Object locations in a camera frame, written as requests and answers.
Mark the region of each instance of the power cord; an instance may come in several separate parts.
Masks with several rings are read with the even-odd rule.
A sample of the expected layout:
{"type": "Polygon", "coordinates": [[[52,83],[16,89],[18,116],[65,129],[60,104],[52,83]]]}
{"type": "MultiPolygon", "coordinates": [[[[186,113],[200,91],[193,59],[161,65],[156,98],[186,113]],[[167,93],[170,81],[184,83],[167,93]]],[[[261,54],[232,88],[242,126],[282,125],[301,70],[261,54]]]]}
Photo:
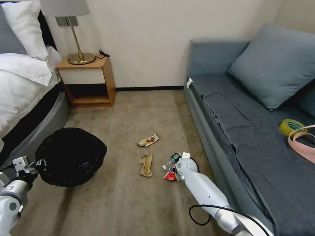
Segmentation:
{"type": "Polygon", "coordinates": [[[192,159],[196,163],[196,166],[197,166],[197,169],[198,169],[198,173],[200,173],[199,166],[198,166],[197,162],[192,157],[190,157],[190,159],[192,159]]]}
{"type": "Polygon", "coordinates": [[[193,206],[191,206],[191,207],[189,208],[189,216],[190,216],[191,220],[192,220],[195,224],[197,224],[197,225],[205,226],[206,224],[208,224],[208,223],[210,222],[211,215],[209,216],[209,219],[207,220],[207,222],[205,222],[205,223],[203,223],[203,224],[202,224],[202,223],[199,223],[199,222],[197,222],[197,221],[192,217],[192,215],[191,215],[191,210],[192,210],[193,208],[195,208],[195,207],[213,207],[213,208],[223,209],[223,210],[227,210],[227,211],[231,211],[231,212],[240,214],[240,215],[245,216],[246,218],[252,220],[254,223],[256,223],[256,224],[264,231],[264,233],[265,233],[267,236],[270,236],[270,235],[268,234],[268,232],[265,230],[265,228],[264,228],[261,224],[259,224],[254,218],[250,217],[249,215],[246,215],[246,214],[244,214],[244,213],[242,213],[242,212],[240,212],[240,211],[237,211],[237,210],[233,210],[233,209],[226,208],[226,207],[222,207],[222,206],[216,206],[216,205],[193,205],[193,206]]]}
{"type": "Polygon", "coordinates": [[[99,59],[103,59],[104,57],[111,57],[110,55],[104,53],[101,49],[98,50],[98,51],[99,51],[99,53],[100,53],[101,55],[103,55],[103,57],[98,57],[98,56],[96,56],[96,57],[99,58],[99,59]]]}

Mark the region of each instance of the lamp stand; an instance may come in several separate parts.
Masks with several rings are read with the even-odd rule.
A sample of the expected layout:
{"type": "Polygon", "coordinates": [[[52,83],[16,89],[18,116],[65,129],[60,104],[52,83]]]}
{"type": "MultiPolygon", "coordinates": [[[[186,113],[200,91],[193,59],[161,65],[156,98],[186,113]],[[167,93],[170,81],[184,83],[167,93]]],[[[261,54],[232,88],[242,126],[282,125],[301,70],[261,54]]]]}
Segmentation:
{"type": "Polygon", "coordinates": [[[78,53],[68,55],[68,62],[74,65],[84,65],[95,61],[95,55],[92,53],[82,52],[78,43],[78,39],[76,38],[76,34],[73,28],[72,20],[69,16],[66,17],[67,21],[70,24],[72,34],[75,40],[75,44],[78,48],[78,53]]]}

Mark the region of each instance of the black garbage bag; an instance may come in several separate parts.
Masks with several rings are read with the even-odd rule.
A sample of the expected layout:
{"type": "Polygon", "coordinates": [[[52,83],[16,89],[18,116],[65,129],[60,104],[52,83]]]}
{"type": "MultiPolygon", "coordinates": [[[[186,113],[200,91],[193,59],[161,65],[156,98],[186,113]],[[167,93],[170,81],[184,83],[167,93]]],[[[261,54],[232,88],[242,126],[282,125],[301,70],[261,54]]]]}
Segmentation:
{"type": "Polygon", "coordinates": [[[102,166],[106,145],[80,128],[62,128],[48,136],[35,153],[45,160],[39,174],[48,184],[74,187],[89,181],[102,166]]]}

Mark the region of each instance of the gray sofa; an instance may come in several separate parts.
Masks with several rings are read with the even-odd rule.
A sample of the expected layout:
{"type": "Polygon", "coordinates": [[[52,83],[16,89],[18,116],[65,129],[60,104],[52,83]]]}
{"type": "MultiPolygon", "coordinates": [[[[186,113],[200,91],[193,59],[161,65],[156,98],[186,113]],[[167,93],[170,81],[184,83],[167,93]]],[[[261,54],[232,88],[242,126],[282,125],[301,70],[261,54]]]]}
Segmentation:
{"type": "Polygon", "coordinates": [[[311,82],[267,111],[227,74],[249,41],[193,39],[184,93],[218,187],[232,207],[275,235],[315,235],[315,166],[287,145],[278,125],[315,124],[311,82]]]}

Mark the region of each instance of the yellow tape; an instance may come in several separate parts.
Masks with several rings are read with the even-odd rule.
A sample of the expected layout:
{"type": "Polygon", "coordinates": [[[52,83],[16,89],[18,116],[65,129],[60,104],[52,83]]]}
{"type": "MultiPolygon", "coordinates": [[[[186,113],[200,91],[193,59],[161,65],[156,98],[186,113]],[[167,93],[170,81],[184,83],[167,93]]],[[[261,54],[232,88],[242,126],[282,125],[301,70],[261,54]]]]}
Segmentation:
{"type": "MultiPolygon", "coordinates": [[[[305,127],[305,125],[303,125],[301,122],[295,121],[295,120],[290,120],[290,119],[286,119],[284,120],[280,125],[279,125],[279,129],[280,131],[286,135],[289,136],[289,134],[293,131],[296,130],[298,128],[302,128],[305,127]]],[[[300,132],[307,132],[307,129],[301,129],[299,131],[296,131],[293,133],[293,135],[300,133],[300,132]]]]}

